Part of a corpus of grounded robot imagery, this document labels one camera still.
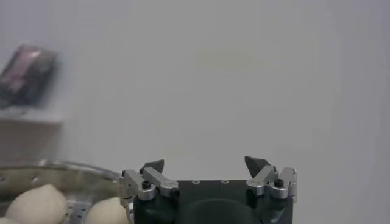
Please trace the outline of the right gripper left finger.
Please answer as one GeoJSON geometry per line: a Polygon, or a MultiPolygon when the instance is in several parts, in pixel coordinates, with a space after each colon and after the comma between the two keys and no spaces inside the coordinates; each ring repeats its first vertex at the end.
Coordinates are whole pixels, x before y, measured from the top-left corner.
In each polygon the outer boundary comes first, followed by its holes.
{"type": "Polygon", "coordinates": [[[157,195],[167,198],[180,196],[179,182],[162,174],[163,159],[146,163],[139,171],[123,170],[119,179],[119,196],[122,201],[137,197],[142,201],[153,200],[157,195]]]}

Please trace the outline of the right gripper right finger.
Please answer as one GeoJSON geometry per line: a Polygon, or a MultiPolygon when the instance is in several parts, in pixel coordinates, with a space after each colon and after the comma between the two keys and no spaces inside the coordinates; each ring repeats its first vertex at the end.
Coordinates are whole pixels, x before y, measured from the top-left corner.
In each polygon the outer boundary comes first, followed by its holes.
{"type": "Polygon", "coordinates": [[[246,181],[247,187],[257,196],[269,193],[272,198],[284,200],[297,197],[297,172],[292,167],[284,167],[279,172],[267,160],[245,156],[244,162],[251,179],[246,181]]]}

